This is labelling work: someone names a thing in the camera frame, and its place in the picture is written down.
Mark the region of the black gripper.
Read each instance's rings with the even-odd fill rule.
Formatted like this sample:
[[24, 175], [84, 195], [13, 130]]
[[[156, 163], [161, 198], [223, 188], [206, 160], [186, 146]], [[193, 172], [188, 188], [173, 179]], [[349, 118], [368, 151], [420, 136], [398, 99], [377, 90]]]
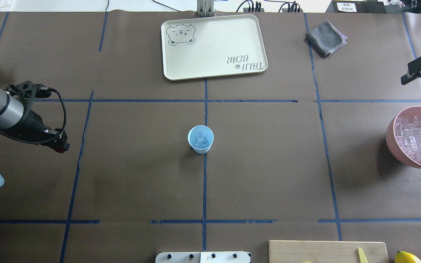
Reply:
[[61, 153], [62, 149], [69, 150], [69, 143], [63, 141], [62, 130], [52, 130], [45, 126], [40, 115], [29, 108], [25, 108], [21, 120], [20, 139], [43, 145], [52, 145], [52, 149], [57, 153]]

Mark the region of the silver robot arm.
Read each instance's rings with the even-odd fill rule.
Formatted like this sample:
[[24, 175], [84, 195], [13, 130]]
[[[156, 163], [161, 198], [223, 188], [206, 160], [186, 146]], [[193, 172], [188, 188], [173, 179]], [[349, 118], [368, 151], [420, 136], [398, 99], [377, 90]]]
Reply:
[[[63, 125], [59, 129], [46, 126], [42, 117], [32, 110], [37, 98], [48, 98], [52, 93], [57, 94], [63, 108]], [[26, 81], [0, 89], [0, 135], [25, 144], [45, 145], [57, 153], [64, 153], [69, 150], [66, 124], [67, 110], [60, 92], [54, 88]]]

